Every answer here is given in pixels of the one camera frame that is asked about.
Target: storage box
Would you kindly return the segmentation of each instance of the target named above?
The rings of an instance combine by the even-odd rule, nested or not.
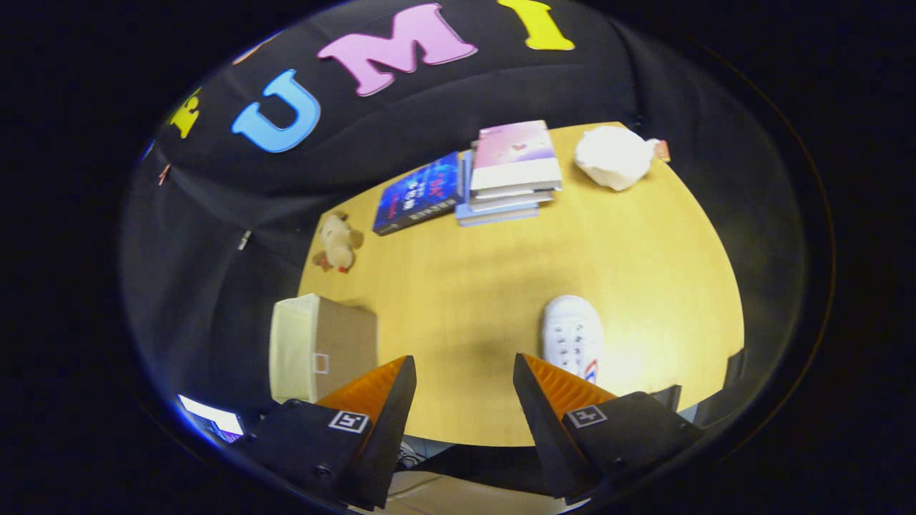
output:
[[[270,395],[316,402],[378,366],[378,319],[314,293],[274,304]]]

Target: black fabric backdrop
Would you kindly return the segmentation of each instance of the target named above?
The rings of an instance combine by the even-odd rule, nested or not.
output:
[[[345,34],[390,37],[392,15],[412,5],[342,5],[289,27],[234,66],[227,56],[226,66],[201,82],[201,115],[187,137],[162,127],[135,171],[120,231],[125,306],[150,375],[168,395],[229,411],[269,410],[272,306],[296,295],[320,213],[466,148],[484,126],[620,121],[668,140],[672,167],[706,211],[736,273],[746,373],[698,422],[714,422],[747,401],[789,342],[808,257],[791,171],[759,121],[701,68],[573,2],[551,3],[551,15],[576,49],[536,51],[524,45],[526,31],[510,9],[443,1],[443,18],[479,51],[396,72],[391,86],[370,97],[356,96],[354,78],[339,63],[315,57]],[[261,95],[287,69],[321,103],[322,118],[295,148],[268,153],[230,127],[254,101],[276,125],[293,121],[282,101]],[[239,251],[246,230],[253,234]]]

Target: wooden table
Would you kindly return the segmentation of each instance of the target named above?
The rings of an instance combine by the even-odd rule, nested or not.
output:
[[[407,434],[533,445],[512,386],[513,360],[517,352],[540,355],[543,307],[564,294],[590,301],[605,327],[598,386],[625,395],[679,384],[679,410],[722,388],[726,361],[744,344],[725,249],[664,162],[655,159],[624,192],[579,170],[575,145],[600,125],[619,124],[551,131],[563,190],[534,218],[465,228],[448,214],[377,236],[371,227],[381,193],[399,178],[331,210],[347,212],[365,243],[347,274],[308,261],[300,295],[377,313],[380,364],[415,357]],[[311,248],[322,248],[317,232]]]

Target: stack of books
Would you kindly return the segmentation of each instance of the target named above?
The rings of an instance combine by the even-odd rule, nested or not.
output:
[[[543,120],[481,129],[464,156],[461,226],[529,218],[561,189],[560,162]]]

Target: white sneaker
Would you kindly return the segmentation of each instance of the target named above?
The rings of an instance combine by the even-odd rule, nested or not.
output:
[[[592,304],[562,295],[544,308],[544,360],[595,384],[605,330]]]

